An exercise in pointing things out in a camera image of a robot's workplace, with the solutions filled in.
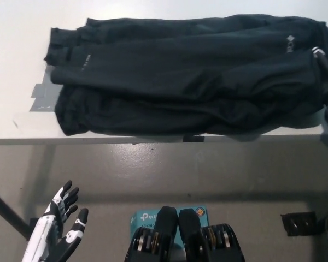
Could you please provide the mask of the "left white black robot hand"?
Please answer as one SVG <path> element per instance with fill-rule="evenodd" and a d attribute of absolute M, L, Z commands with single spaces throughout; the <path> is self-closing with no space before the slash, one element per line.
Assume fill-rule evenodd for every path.
<path fill-rule="evenodd" d="M 67 261 L 79 246 L 86 228 L 89 210 L 81 209 L 72 227 L 63 233 L 64 224 L 78 206 L 79 188 L 69 180 L 54 195 L 39 217 L 28 241 L 22 262 Z"/>

